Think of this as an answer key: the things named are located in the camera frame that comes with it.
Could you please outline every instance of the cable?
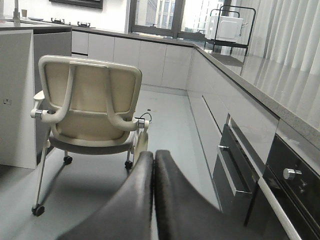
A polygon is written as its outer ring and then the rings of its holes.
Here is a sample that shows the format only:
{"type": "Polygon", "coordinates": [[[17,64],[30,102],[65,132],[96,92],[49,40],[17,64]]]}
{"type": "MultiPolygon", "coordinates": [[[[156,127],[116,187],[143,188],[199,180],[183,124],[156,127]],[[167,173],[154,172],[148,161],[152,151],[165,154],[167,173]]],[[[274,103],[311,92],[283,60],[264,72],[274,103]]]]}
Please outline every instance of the cable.
{"type": "Polygon", "coordinates": [[[142,115],[140,116],[140,119],[141,119],[144,115],[146,115],[146,114],[148,114],[148,115],[150,116],[149,122],[151,123],[151,121],[152,121],[152,116],[151,116],[151,114],[150,114],[149,112],[145,112],[144,114],[142,114],[142,115]]]}

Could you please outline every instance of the oven handle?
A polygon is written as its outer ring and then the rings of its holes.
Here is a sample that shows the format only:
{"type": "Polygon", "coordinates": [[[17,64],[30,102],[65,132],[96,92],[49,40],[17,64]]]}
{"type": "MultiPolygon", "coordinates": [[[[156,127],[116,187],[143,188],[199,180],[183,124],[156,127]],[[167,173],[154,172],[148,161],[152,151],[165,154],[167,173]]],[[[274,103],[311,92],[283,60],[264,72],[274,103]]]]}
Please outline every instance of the oven handle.
{"type": "Polygon", "coordinates": [[[216,150],[217,150],[218,156],[220,158],[220,161],[221,161],[223,170],[225,172],[226,178],[228,179],[229,185],[231,187],[233,196],[242,197],[242,198],[251,198],[252,197],[252,193],[237,189],[237,187],[236,187],[236,185],[235,185],[235,183],[234,183],[234,181],[233,181],[233,179],[231,177],[231,174],[229,172],[228,166],[226,165],[224,156],[221,153],[221,150],[222,151],[229,151],[229,147],[218,145],[216,147],[216,150]]]}
{"type": "Polygon", "coordinates": [[[266,181],[261,177],[258,184],[290,240],[302,240],[266,181]]]}

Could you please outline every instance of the faucet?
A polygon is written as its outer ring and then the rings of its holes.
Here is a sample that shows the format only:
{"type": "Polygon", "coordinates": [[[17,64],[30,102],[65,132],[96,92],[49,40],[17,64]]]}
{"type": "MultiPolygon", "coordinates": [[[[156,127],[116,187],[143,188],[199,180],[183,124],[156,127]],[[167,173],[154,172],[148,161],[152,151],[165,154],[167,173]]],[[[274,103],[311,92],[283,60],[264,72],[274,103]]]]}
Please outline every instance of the faucet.
{"type": "Polygon", "coordinates": [[[15,27],[20,26],[19,0],[14,0],[13,23],[15,27]]]}

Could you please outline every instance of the chair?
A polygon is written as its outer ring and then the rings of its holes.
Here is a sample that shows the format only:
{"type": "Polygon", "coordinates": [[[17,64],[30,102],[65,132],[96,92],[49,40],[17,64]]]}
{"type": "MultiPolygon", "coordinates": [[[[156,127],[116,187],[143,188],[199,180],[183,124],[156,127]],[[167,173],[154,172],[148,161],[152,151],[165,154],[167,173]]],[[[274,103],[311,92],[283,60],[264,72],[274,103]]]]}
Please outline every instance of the chair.
{"type": "Polygon", "coordinates": [[[125,167],[130,169],[140,152],[147,150],[149,126],[149,121],[133,117],[142,81],[136,67],[53,55],[41,57],[38,65],[42,91],[33,97],[30,115],[50,128],[38,166],[32,206],[36,216],[45,210],[39,204],[39,195],[50,145],[64,150],[66,165],[72,162],[68,152],[109,155],[127,151],[125,167]],[[44,99],[47,110],[39,109],[44,99]]]}
{"type": "Polygon", "coordinates": [[[159,240],[260,240],[223,214],[186,179],[167,150],[154,162],[154,202],[159,240]]]}

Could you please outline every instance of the gray floor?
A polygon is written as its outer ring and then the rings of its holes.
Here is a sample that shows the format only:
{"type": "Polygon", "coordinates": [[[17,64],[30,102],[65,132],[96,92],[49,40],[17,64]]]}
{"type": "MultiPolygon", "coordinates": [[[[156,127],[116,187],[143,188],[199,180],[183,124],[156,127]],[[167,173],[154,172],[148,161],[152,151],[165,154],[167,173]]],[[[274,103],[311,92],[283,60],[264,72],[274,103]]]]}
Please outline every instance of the gray floor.
{"type": "MultiPolygon", "coordinates": [[[[152,114],[148,149],[170,150],[189,181],[218,206],[188,97],[142,90],[135,116],[147,109],[152,114]]],[[[47,158],[40,195],[45,213],[40,217],[31,214],[38,170],[0,166],[0,240],[53,240],[105,204],[127,177],[126,153],[72,153],[67,166],[63,155],[55,149],[47,158]]]]}

